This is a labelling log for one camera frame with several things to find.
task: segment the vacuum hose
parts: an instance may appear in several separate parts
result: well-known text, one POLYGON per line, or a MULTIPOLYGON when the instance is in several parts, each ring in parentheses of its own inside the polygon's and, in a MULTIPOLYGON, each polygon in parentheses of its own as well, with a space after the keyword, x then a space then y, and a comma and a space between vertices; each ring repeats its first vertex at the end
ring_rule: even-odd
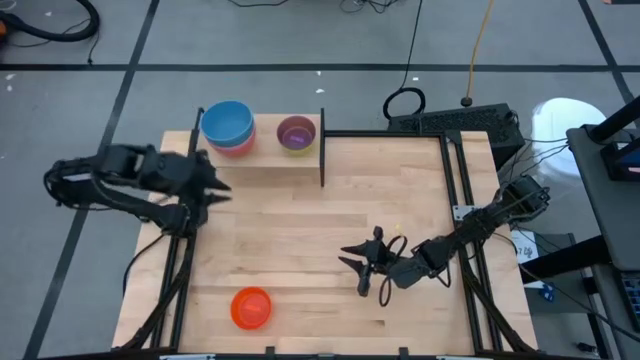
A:
POLYGON ((3 22, 7 28, 12 30, 23 31, 29 35, 39 37, 41 39, 57 41, 57 42, 75 42, 92 37, 100 27, 100 15, 96 8, 89 2, 89 0, 76 0, 82 5, 87 12, 89 12, 90 21, 89 24, 82 30, 71 34, 56 34, 48 31, 40 30, 31 25, 28 25, 22 19, 14 14, 7 14, 4 11, 0 11, 0 22, 3 22))

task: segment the wooden tabletop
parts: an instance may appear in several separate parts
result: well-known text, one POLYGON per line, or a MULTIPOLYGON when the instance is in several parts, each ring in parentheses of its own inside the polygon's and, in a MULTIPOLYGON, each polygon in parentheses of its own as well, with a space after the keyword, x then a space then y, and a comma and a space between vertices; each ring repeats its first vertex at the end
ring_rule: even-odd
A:
MULTIPOLYGON (((168 131, 162 150, 186 153, 188 141, 188 131, 168 131)), ((463 133, 463 144, 474 198, 487 204, 498 187, 487 135, 463 133)), ((374 276, 369 296, 360 297, 357 275, 337 258, 340 247, 370 239, 376 225, 386 241, 399 227, 409 247, 452 231, 438 140, 327 138, 325 153, 324 188, 306 175, 279 181, 252 174, 248 180, 219 171, 233 188, 233 201, 212 207, 199 231, 179 350, 264 353, 275 346, 278 353, 397 354, 408 347, 413 355, 472 354, 457 258, 451 288, 425 278, 407 290, 394 288, 386 308, 378 305, 383 277, 374 276), (272 298, 272 317, 260 330, 241 330, 230 317, 234 294, 246 286, 263 287, 272 298)), ((453 147, 450 154, 457 174, 453 147)), ((456 184, 462 203, 459 178, 456 184)), ((510 236, 506 228, 498 232, 510 236)), ((158 233, 143 224, 137 251, 158 233)), ((155 306, 168 244, 161 242, 133 267, 114 346, 129 340, 155 306)), ((536 347, 512 246, 494 236, 484 250, 496 305, 536 347)), ((478 309, 490 348, 479 302, 478 309)), ((163 344, 172 317, 173 308, 163 344)))

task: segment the purple bowl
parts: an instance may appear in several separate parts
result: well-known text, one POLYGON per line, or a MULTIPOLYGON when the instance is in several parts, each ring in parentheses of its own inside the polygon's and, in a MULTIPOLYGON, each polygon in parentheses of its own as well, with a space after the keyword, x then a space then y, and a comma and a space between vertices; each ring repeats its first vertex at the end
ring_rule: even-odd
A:
POLYGON ((316 127, 304 116, 290 116, 284 119, 277 130, 278 141, 287 150, 300 151, 313 144, 316 127))

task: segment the bowl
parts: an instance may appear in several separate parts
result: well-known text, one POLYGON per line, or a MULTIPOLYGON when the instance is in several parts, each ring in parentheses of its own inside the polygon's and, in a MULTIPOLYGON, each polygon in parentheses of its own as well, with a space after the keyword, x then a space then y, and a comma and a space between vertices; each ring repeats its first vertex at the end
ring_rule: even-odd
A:
POLYGON ((304 116, 290 116, 284 119, 276 131, 278 141, 290 153, 299 155, 311 149, 316 137, 316 127, 304 116))
POLYGON ((234 147, 247 141, 255 127, 253 114, 239 101, 213 105, 200 120, 200 131, 210 144, 234 147))
POLYGON ((226 157, 234 158, 234 157, 241 157, 241 156, 247 155, 253 148, 253 144, 255 142, 256 142, 256 128, 254 127, 253 130, 251 131, 251 135, 249 136, 249 138, 240 145, 231 146, 231 147, 222 147, 222 146, 216 146, 211 142, 209 142, 209 145, 211 145, 211 147, 213 147, 214 150, 221 153, 222 155, 226 157))
POLYGON ((259 287, 244 288, 233 297, 231 319, 239 328, 255 330, 271 316, 271 299, 259 287))

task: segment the blue bowl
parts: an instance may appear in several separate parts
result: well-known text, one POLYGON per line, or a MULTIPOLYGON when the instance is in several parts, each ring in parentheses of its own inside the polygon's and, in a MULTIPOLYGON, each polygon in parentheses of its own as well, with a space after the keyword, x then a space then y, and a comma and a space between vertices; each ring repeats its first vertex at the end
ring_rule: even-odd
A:
POLYGON ((253 114, 239 101, 213 105, 200 120, 200 131, 209 143, 218 147, 242 145, 253 132, 253 114))

